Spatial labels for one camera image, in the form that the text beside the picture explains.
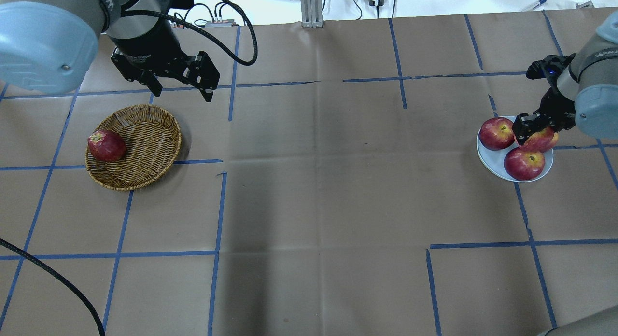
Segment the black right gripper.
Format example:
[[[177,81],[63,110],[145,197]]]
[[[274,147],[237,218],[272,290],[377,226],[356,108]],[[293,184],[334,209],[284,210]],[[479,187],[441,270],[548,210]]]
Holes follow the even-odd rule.
[[[543,95],[539,109],[532,114],[517,114],[512,130],[519,145],[524,145],[535,133],[552,127],[556,133],[569,130],[576,125],[574,101],[559,90],[558,80],[562,75],[570,77],[569,65],[576,54],[569,56],[548,55],[542,60],[531,63],[527,69],[528,79],[546,79],[549,89]]]

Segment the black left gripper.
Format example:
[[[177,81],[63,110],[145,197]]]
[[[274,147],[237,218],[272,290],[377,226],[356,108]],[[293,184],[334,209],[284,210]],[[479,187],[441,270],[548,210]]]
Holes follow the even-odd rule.
[[[129,81],[140,81],[155,97],[163,86],[157,76],[172,77],[198,89],[212,102],[220,73],[207,52],[188,56],[168,21],[157,17],[122,17],[110,28],[116,46],[112,63]]]

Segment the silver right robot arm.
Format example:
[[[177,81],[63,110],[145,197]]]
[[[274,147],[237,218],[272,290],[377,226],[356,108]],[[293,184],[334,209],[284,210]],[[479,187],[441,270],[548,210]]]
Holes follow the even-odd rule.
[[[528,79],[549,84],[539,109],[517,115],[513,132],[519,144],[550,127],[554,131],[578,127],[596,139],[618,136],[618,14],[613,12],[580,52],[548,55],[532,62]]]

